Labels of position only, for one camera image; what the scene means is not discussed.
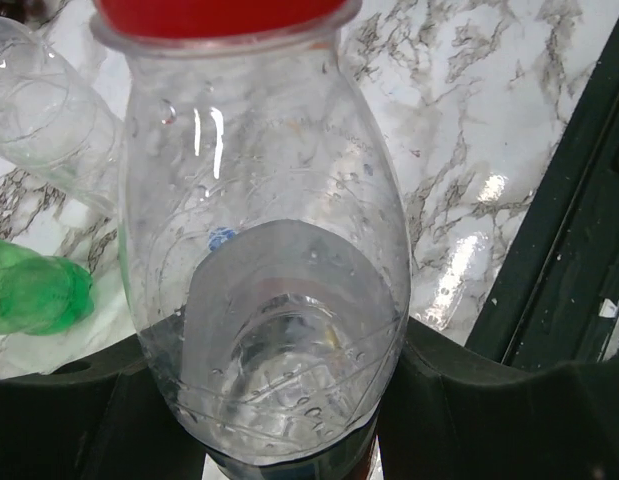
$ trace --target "white marble countertop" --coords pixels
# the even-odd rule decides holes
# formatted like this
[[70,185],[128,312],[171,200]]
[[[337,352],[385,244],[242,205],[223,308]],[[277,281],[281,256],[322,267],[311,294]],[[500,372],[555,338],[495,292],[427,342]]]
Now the white marble countertop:
[[[129,74],[69,0],[39,31],[124,115]],[[619,0],[365,0],[343,53],[383,131],[413,251],[411,314],[464,344],[619,15]],[[94,273],[98,311],[0,337],[0,378],[50,372],[133,333],[115,227],[0,159],[0,237]]]

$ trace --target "green plastic bottle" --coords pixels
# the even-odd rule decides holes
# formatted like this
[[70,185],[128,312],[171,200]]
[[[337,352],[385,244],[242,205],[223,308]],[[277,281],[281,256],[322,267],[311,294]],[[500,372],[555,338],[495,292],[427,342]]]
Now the green plastic bottle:
[[52,335],[94,310],[84,268],[0,240],[0,335]]

